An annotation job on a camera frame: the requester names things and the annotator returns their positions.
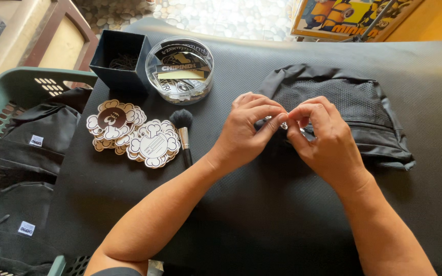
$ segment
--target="hand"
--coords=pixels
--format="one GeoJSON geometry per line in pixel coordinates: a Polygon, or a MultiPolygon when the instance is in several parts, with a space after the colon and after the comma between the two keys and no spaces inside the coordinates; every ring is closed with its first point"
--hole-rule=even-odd
{"type": "Polygon", "coordinates": [[[338,194],[358,191],[373,178],[364,167],[349,125],[327,98],[301,103],[289,113],[287,125],[287,137],[301,159],[338,194]],[[311,142],[300,132],[309,120],[316,136],[311,142]]]}
{"type": "Polygon", "coordinates": [[[221,135],[208,155],[214,166],[229,173],[257,157],[279,126],[287,120],[286,110],[264,95],[248,92],[240,95],[231,105],[221,135]],[[272,118],[256,131],[253,124],[272,118]]]}

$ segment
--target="square box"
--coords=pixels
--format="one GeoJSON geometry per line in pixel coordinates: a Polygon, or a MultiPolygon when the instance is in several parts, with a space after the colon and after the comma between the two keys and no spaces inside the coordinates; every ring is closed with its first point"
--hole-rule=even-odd
{"type": "Polygon", "coordinates": [[[148,93],[152,87],[144,70],[151,45],[146,35],[114,30],[103,30],[90,68],[112,90],[148,93]],[[135,70],[109,68],[119,54],[139,56],[135,70]]]}

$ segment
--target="black mesh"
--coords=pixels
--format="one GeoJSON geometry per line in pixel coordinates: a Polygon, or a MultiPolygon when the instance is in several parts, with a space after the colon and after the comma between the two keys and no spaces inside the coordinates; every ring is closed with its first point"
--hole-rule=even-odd
{"type": "Polygon", "coordinates": [[[317,96],[325,96],[335,104],[346,121],[382,124],[391,127],[392,123],[374,85],[371,82],[352,82],[348,79],[325,80],[285,79],[275,92],[273,100],[286,110],[293,110],[300,103],[317,96]]]}

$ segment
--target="black brush handle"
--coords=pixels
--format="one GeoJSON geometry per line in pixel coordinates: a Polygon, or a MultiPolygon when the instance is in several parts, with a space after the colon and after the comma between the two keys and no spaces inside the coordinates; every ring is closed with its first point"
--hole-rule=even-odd
{"type": "Polygon", "coordinates": [[[190,168],[192,166],[192,155],[190,153],[190,148],[184,149],[184,161],[187,168],[190,168]]]}

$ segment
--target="tiled floor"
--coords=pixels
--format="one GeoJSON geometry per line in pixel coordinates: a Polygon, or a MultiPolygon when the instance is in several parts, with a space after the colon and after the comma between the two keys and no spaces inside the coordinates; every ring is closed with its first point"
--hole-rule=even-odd
{"type": "Polygon", "coordinates": [[[177,28],[241,39],[294,41],[289,15],[292,0],[80,0],[92,30],[124,30],[143,17],[177,28]]]}

